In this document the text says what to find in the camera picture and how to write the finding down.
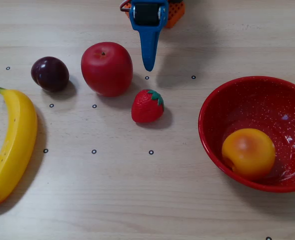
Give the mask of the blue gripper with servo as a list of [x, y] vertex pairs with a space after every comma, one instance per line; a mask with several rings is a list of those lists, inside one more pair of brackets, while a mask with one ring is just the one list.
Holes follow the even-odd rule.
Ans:
[[154, 68], [160, 33], [168, 22], [166, 0], [133, 0], [130, 8], [132, 28], [139, 32], [142, 61], [145, 69]]

